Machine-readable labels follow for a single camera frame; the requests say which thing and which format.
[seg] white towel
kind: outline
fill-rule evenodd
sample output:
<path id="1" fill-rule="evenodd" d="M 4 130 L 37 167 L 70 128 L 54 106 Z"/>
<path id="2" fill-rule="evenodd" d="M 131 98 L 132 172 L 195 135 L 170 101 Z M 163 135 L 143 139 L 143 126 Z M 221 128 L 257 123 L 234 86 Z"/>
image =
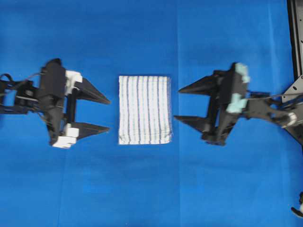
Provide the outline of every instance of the white towel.
<path id="1" fill-rule="evenodd" d="M 119 76 L 119 98 L 119 144 L 171 141 L 169 77 Z"/>

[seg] light blue mount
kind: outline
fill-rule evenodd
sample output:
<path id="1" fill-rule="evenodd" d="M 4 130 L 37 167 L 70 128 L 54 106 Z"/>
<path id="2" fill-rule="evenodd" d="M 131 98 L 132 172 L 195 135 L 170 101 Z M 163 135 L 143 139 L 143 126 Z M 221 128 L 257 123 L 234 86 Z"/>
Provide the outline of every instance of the light blue mount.
<path id="1" fill-rule="evenodd" d="M 242 63 L 236 63 L 235 65 L 235 71 L 242 75 L 242 81 L 243 83 L 249 83 L 250 77 L 248 75 L 248 69 L 247 66 Z M 246 107 L 247 99 L 241 98 L 241 95 L 239 93 L 233 93 L 232 94 L 232 101 L 228 105 L 226 111 L 231 114 L 240 114 L 242 113 L 242 109 Z"/>

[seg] cable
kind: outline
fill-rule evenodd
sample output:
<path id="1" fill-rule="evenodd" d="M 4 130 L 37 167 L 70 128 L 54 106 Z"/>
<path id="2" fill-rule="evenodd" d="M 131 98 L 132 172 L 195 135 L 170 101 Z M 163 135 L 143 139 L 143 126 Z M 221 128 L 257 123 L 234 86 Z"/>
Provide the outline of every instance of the cable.
<path id="1" fill-rule="evenodd" d="M 11 93 L 13 90 L 17 90 L 19 87 L 21 87 L 23 84 L 25 84 L 29 79 L 38 76 L 38 75 L 42 75 L 42 73 L 34 73 L 32 75 L 30 75 L 29 77 L 27 77 L 26 79 L 24 79 L 23 81 L 19 82 L 18 84 L 16 84 L 15 86 L 10 87 L 10 91 L 8 92 L 4 92 L 4 93 L 0 93 L 0 97 L 2 96 L 6 96 L 7 94 Z"/>
<path id="2" fill-rule="evenodd" d="M 2 77 L 7 77 L 7 79 L 9 79 L 10 82 L 13 82 L 13 79 L 11 78 L 11 76 L 10 76 L 8 73 L 3 73 L 3 74 L 1 74 L 1 75 L 0 75 L 0 79 L 1 79 Z"/>
<path id="3" fill-rule="evenodd" d="M 303 93 L 296 93 L 296 94 L 279 94 L 274 96 L 268 96 L 268 97 L 261 97 L 261 98 L 246 98 L 247 100 L 256 100 L 256 99 L 270 99 L 270 98 L 277 98 L 281 96 L 301 96 Z"/>

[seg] blue surface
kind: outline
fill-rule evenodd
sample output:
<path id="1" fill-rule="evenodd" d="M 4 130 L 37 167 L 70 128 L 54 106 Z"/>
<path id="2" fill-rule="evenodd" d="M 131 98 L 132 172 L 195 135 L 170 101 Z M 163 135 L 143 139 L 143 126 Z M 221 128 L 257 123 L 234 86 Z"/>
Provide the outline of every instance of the blue surface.
<path id="1" fill-rule="evenodd" d="M 178 95 L 197 79 L 249 66 L 250 89 L 293 81 L 286 2 L 2 0 L 0 72 L 22 79 L 59 57 L 111 105 L 80 101 L 76 119 L 111 127 L 70 150 L 49 147 L 37 115 L 0 119 L 0 226 L 302 226 L 299 144 L 241 119 L 225 147 L 173 121 L 173 142 L 119 146 L 118 75 L 172 77 L 172 111 L 204 116 L 208 99 Z"/>

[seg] screw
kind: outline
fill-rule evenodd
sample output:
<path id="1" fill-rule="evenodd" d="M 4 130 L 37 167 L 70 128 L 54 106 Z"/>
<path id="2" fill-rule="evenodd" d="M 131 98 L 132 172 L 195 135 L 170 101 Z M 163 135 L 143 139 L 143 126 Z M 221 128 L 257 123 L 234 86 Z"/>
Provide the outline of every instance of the screw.
<path id="1" fill-rule="evenodd" d="M 33 96 L 34 93 L 30 90 L 26 90 L 25 94 L 27 94 L 28 96 Z"/>

